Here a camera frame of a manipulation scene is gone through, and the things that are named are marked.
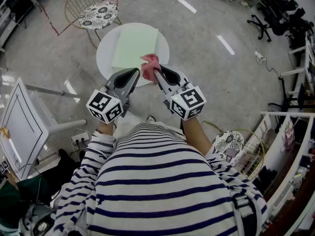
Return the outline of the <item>white computer desk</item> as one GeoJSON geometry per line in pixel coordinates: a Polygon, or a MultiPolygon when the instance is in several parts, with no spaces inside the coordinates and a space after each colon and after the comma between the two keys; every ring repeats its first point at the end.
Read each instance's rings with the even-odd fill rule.
{"type": "Polygon", "coordinates": [[[38,0],[0,0],[0,52],[17,26],[26,28],[26,16],[34,8],[40,8],[38,0]]]}

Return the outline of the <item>person's left forearm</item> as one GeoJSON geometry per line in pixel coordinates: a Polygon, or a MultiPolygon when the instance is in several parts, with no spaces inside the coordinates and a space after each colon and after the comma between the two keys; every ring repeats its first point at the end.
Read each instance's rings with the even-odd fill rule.
{"type": "Polygon", "coordinates": [[[113,133],[114,133],[114,122],[106,124],[106,123],[100,121],[98,126],[97,126],[96,131],[101,133],[101,134],[106,134],[106,135],[109,135],[109,136],[113,136],[113,133]]]}

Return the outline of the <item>grey frying pan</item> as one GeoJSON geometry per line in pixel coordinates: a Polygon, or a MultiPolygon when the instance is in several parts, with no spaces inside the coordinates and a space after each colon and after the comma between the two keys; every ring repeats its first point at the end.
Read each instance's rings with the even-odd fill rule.
{"type": "Polygon", "coordinates": [[[265,145],[271,145],[274,142],[276,136],[275,130],[270,128],[264,132],[262,140],[265,145]]]}

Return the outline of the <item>person's cream trousers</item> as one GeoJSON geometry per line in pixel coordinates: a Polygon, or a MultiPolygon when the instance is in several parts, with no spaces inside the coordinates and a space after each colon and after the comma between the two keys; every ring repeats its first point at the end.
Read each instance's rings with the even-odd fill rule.
{"type": "Polygon", "coordinates": [[[117,130],[122,131],[123,134],[129,132],[134,126],[140,124],[140,123],[150,123],[150,124],[156,124],[160,126],[165,126],[167,128],[170,128],[176,132],[181,132],[182,130],[178,127],[170,126],[167,124],[164,124],[161,121],[154,121],[154,120],[147,120],[144,117],[136,116],[131,112],[127,112],[124,117],[119,117],[117,122],[117,130]]]}

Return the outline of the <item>pink white plastic bag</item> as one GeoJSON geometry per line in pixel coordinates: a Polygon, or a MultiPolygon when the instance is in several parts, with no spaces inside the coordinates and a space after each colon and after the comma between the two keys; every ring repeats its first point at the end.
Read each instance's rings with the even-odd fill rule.
{"type": "Polygon", "coordinates": [[[286,151],[289,151],[291,149],[291,147],[293,146],[293,142],[295,140],[294,126],[293,126],[293,122],[291,119],[286,124],[283,135],[284,135],[284,137],[283,137],[284,148],[286,151]]]}

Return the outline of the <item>black office chair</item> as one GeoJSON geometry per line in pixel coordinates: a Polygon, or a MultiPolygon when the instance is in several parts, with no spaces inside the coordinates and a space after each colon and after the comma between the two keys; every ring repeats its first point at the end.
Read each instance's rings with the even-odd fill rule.
{"type": "Polygon", "coordinates": [[[276,0],[262,0],[257,10],[264,16],[265,23],[262,23],[254,14],[251,15],[251,20],[247,20],[248,24],[253,24],[260,29],[258,40],[261,40],[264,35],[266,35],[267,42],[272,41],[268,29],[271,29],[274,35],[277,36],[281,36],[284,33],[284,27],[282,23],[280,23],[281,18],[279,18],[275,12],[277,8],[279,7],[276,4],[276,0]]]}
{"type": "Polygon", "coordinates": [[[289,48],[292,50],[305,45],[305,35],[307,33],[314,34],[314,23],[303,19],[304,15],[304,8],[298,8],[294,14],[288,16],[290,35],[286,36],[289,38],[289,48]]]}

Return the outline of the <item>round white table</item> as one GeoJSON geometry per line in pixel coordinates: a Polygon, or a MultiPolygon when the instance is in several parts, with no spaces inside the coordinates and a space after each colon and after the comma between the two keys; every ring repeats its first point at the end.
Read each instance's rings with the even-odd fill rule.
{"type": "MultiPolygon", "coordinates": [[[[99,71],[101,72],[101,74],[103,75],[105,79],[109,79],[115,73],[113,71],[111,63],[112,63],[116,45],[120,36],[120,32],[123,29],[123,27],[130,26],[130,25],[152,27],[152,26],[142,24],[142,23],[123,24],[121,26],[118,26],[112,29],[103,37],[103,39],[101,40],[97,48],[96,63],[97,63],[99,71]]],[[[159,30],[157,33],[157,41],[156,41],[154,54],[158,56],[159,62],[161,64],[168,64],[169,56],[170,56],[169,45],[165,37],[162,35],[161,32],[159,32],[159,30]]]]}

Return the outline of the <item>white rectangular desk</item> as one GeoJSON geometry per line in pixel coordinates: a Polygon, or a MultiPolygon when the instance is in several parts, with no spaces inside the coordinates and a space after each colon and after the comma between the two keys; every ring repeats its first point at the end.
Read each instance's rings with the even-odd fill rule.
{"type": "Polygon", "coordinates": [[[0,146],[19,180],[26,179],[50,136],[86,125],[85,119],[58,124],[39,93],[75,98],[74,94],[25,85],[18,78],[0,120],[0,146]]]}

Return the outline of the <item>pink cloth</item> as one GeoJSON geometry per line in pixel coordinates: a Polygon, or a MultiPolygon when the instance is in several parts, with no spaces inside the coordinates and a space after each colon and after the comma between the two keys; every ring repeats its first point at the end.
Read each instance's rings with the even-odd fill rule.
{"type": "Polygon", "coordinates": [[[161,71],[161,66],[159,63],[158,56],[156,54],[147,54],[140,57],[146,63],[141,64],[142,76],[144,79],[157,83],[158,80],[155,75],[155,70],[161,71]]]}

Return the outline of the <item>white long desk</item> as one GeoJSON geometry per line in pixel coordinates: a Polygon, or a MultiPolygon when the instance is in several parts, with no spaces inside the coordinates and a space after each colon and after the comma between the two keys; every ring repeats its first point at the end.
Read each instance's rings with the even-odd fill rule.
{"type": "Polygon", "coordinates": [[[315,33],[305,33],[305,44],[302,47],[288,52],[289,58],[291,55],[304,52],[304,65],[296,67],[295,69],[280,74],[280,77],[304,73],[309,84],[309,88],[313,95],[315,95],[315,33]]]}

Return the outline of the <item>person's right forearm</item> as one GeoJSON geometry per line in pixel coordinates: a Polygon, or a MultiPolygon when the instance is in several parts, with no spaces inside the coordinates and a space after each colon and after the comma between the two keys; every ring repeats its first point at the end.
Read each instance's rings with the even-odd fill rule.
{"type": "Polygon", "coordinates": [[[183,120],[182,125],[187,143],[205,156],[212,148],[212,143],[203,131],[198,119],[183,120]]]}

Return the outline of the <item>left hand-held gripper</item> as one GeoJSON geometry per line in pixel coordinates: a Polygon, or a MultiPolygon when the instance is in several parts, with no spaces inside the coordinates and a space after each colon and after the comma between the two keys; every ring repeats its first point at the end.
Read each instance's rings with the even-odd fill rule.
{"type": "Polygon", "coordinates": [[[95,89],[86,103],[91,115],[106,124],[124,117],[130,107],[129,95],[140,78],[138,68],[127,68],[114,73],[99,90],[95,89]]]}

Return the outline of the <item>light green mat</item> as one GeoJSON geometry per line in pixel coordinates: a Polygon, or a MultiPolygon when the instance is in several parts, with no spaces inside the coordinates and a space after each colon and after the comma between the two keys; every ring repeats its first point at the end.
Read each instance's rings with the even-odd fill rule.
{"type": "Polygon", "coordinates": [[[158,29],[148,26],[123,27],[116,45],[111,66],[114,72],[127,68],[141,68],[142,56],[153,54],[158,29]]]}

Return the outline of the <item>white power strip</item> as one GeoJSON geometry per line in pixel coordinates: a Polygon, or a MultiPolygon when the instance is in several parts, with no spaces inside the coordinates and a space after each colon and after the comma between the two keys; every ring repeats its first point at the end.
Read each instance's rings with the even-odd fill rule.
{"type": "Polygon", "coordinates": [[[80,133],[71,137],[71,142],[74,145],[76,145],[77,143],[87,144],[89,140],[90,140],[90,135],[88,132],[83,132],[83,133],[80,133]]]}
{"type": "Polygon", "coordinates": [[[255,56],[256,56],[256,59],[257,59],[257,63],[258,64],[261,64],[262,62],[265,62],[266,61],[266,58],[264,56],[262,56],[258,51],[255,51],[255,56]]]}

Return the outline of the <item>white shelf unit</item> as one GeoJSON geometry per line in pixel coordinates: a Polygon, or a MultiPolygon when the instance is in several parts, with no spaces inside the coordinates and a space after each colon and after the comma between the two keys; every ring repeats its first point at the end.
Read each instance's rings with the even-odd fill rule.
{"type": "Polygon", "coordinates": [[[261,112],[263,120],[255,130],[262,140],[266,130],[276,138],[267,152],[258,179],[267,182],[264,192],[267,220],[260,236],[291,236],[308,230],[315,219],[315,113],[261,112]],[[284,130],[289,120],[295,140],[284,148],[284,130]]]}

